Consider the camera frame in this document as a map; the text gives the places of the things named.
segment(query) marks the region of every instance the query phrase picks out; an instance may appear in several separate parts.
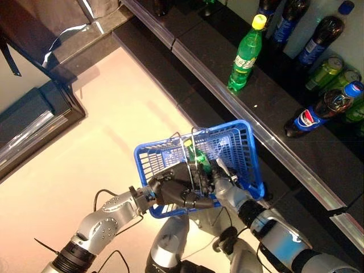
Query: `blue basket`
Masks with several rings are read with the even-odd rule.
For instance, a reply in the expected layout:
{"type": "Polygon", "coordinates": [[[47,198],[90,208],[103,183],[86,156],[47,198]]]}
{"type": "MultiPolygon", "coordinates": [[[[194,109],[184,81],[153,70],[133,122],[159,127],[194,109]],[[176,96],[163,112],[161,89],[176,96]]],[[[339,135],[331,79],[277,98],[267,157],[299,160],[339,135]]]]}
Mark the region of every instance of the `blue basket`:
{"type": "MultiPolygon", "coordinates": [[[[237,120],[203,129],[193,133],[193,137],[196,147],[209,159],[221,158],[226,166],[237,171],[238,182],[242,188],[251,193],[253,198],[259,200],[264,196],[253,133],[246,121],[237,120]]],[[[191,134],[183,135],[181,138],[184,141],[191,138],[191,134]]],[[[143,186],[147,186],[149,179],[158,172],[185,161],[180,137],[141,144],[135,148],[134,158],[143,186]]],[[[214,199],[215,206],[221,206],[214,195],[210,196],[214,199]]],[[[149,211],[155,218],[164,218],[196,211],[196,209],[177,208],[175,205],[155,205],[149,211]]]]}

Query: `floor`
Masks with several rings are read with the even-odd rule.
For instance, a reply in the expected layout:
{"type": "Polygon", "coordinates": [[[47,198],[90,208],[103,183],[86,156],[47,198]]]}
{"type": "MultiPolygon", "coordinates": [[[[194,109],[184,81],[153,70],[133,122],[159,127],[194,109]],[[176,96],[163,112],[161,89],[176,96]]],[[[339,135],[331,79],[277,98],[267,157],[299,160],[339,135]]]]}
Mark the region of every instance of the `floor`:
{"type": "MultiPolygon", "coordinates": [[[[62,249],[92,211],[99,189],[122,193],[131,185],[140,186],[133,158],[138,144],[168,138],[176,131],[187,133],[192,127],[121,48],[81,74],[73,90],[87,118],[0,185],[0,273],[40,272],[55,255],[33,238],[62,249]]],[[[108,198],[101,194],[98,203],[108,198]]],[[[115,249],[123,253],[131,272],[144,272],[150,246],[164,222],[147,214],[106,247],[89,272],[98,270],[115,249]]],[[[257,248],[258,241],[249,232],[240,237],[257,248]]],[[[191,221],[184,256],[212,239],[191,221]]],[[[229,271],[228,259],[210,246],[189,260],[215,272],[229,271]]],[[[265,257],[262,262],[268,263],[265,257]]],[[[114,256],[103,271],[126,269],[114,256]]]]}

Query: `soda can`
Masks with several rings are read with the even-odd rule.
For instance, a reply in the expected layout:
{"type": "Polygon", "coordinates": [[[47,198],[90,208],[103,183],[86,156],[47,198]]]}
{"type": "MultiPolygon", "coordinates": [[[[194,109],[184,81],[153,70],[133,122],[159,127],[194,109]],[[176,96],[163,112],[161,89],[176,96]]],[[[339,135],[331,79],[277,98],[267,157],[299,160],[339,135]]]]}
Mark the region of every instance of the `soda can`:
{"type": "Polygon", "coordinates": [[[326,85],[323,89],[321,89],[318,94],[320,96],[328,90],[337,88],[341,89],[352,81],[361,81],[361,80],[362,76],[357,70],[345,69],[336,78],[334,78],[328,85],[326,85]]]}
{"type": "Polygon", "coordinates": [[[344,67],[344,61],[337,57],[332,56],[323,61],[322,64],[313,71],[309,77],[305,87],[309,91],[317,91],[328,84],[344,67]]]}

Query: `white label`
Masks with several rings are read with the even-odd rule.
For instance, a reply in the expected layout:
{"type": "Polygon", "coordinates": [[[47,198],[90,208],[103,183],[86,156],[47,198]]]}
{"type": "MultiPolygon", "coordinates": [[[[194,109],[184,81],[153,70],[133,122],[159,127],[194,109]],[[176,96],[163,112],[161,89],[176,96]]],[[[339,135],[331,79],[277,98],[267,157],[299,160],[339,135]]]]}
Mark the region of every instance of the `white label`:
{"type": "Polygon", "coordinates": [[[311,53],[311,51],[317,46],[317,44],[311,39],[308,44],[306,45],[306,50],[308,53],[311,53]]]}
{"type": "Polygon", "coordinates": [[[252,58],[251,60],[244,60],[239,55],[235,58],[235,64],[242,69],[252,68],[255,63],[256,58],[252,58]]]}

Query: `plastic bottle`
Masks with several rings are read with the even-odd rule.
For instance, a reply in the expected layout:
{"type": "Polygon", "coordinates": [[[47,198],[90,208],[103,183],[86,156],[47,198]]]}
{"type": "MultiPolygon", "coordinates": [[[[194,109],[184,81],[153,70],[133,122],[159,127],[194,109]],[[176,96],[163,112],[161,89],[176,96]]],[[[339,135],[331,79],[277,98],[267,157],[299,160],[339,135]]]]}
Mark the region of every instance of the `plastic bottle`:
{"type": "Polygon", "coordinates": [[[190,139],[186,140],[184,142],[184,145],[187,148],[189,160],[192,162],[197,161],[198,164],[202,164],[202,166],[203,166],[202,168],[207,174],[211,173],[212,167],[210,165],[210,162],[209,162],[207,156],[201,150],[199,150],[197,147],[195,147],[195,150],[196,150],[196,159],[195,159],[195,151],[193,149],[192,140],[190,140],[190,139]]]}
{"type": "Polygon", "coordinates": [[[153,0],[153,11],[158,17],[168,13],[169,0],[153,0]]]}
{"type": "Polygon", "coordinates": [[[326,92],[314,105],[284,125],[287,136],[300,137],[323,125],[335,115],[348,109],[354,98],[361,95],[363,89],[364,85],[360,81],[353,81],[342,89],[326,92]]]}
{"type": "Polygon", "coordinates": [[[227,84],[233,93],[239,92],[246,85],[246,80],[262,49],[262,29],[266,22],[267,18],[264,15],[256,15],[251,24],[252,29],[240,42],[233,71],[227,84]]]}
{"type": "Polygon", "coordinates": [[[308,10],[310,0],[288,0],[284,5],[282,17],[271,37],[271,46],[283,50],[299,20],[308,10]]]}
{"type": "Polygon", "coordinates": [[[364,102],[352,106],[345,112],[345,122],[354,123],[364,119],[364,102]]]}
{"type": "Polygon", "coordinates": [[[275,10],[281,1],[282,0],[259,0],[257,14],[263,14],[265,17],[267,17],[267,22],[263,30],[266,30],[269,27],[275,10]]]}
{"type": "Polygon", "coordinates": [[[353,8],[352,1],[344,1],[335,15],[326,16],[321,20],[311,39],[296,58],[298,69],[308,70],[323,51],[340,36],[345,27],[345,17],[353,8]]]}

